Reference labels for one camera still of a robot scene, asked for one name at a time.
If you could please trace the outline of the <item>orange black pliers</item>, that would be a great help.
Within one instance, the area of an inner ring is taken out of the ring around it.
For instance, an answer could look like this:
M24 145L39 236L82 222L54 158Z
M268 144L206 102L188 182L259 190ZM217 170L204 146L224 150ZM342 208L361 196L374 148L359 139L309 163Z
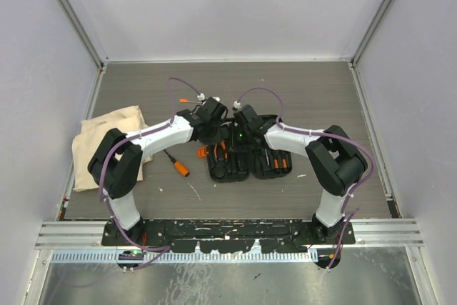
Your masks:
M228 152L224 140L214 146L213 157L215 162L227 162Z

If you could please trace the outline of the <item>orange small tool piece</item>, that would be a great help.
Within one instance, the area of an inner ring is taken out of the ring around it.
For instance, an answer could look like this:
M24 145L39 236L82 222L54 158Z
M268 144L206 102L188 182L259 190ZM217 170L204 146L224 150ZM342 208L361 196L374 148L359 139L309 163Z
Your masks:
M206 158L208 156L208 148L206 146L201 146L198 148L197 155L199 158Z

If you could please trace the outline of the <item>black handled large screwdriver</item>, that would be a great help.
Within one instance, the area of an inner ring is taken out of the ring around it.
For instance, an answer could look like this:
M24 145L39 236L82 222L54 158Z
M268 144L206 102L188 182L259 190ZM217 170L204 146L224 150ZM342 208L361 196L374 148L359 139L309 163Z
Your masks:
M264 155L265 155L265 158L266 158L266 164L267 164L267 166L270 166L270 160L269 160L268 152L267 152L266 149L264 149Z

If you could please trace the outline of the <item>black plastic tool case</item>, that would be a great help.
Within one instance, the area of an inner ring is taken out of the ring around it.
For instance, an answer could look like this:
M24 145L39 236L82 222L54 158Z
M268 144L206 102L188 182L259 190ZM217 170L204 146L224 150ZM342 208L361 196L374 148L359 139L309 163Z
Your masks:
M240 146L236 141L236 126L237 123L233 118L225 120L221 126L221 137L226 142L228 152L227 162L215 162L213 157L215 145L206 145L209 154L204 159L212 180L220 183L241 182L250 175L263 180L277 179L292 172L293 162L290 152L273 150L263 145L260 148ZM270 166L266 164L264 149L268 152ZM282 158L287 159L287 169L283 168ZM278 159L280 171L275 170L274 159Z

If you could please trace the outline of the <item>orange handled thin pick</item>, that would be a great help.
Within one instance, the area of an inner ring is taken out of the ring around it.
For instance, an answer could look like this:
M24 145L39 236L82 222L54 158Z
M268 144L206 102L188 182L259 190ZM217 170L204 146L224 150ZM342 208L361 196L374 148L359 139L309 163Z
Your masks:
M201 101L199 101L198 99L197 100L179 99L179 102L184 103L184 104L200 104L201 103Z

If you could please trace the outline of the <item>orange handled stubby screwdriver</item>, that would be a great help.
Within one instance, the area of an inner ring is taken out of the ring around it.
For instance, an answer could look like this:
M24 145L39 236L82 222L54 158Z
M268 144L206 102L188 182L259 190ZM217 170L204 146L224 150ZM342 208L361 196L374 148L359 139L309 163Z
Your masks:
M167 150L164 150L164 153L170 159L171 163L174 165L175 170L182 175L183 177L188 177L190 175L190 171L187 169L185 165L183 165L180 161L176 160Z

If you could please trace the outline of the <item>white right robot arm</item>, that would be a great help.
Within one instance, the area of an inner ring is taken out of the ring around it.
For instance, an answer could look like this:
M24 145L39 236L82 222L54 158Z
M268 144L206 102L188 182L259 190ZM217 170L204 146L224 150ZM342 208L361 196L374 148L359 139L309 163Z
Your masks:
M274 151L305 156L323 191L311 220L317 241L327 244L341 231L344 210L353 190L367 175L362 146L350 140L340 126L312 131L289 126L280 117L265 119L252 106L233 103L233 115L249 143Z

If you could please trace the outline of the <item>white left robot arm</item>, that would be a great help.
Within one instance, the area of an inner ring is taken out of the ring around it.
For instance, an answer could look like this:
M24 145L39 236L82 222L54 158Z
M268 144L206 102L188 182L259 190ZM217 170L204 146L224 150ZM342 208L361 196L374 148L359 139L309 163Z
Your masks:
M124 133L106 132L91 157L87 170L99 187L117 236L127 245L138 245L145 228L136 208L134 187L144 160L172 146L200 141L205 145L221 141L221 125L228 109L209 97L194 110L184 109L170 119L147 129Z

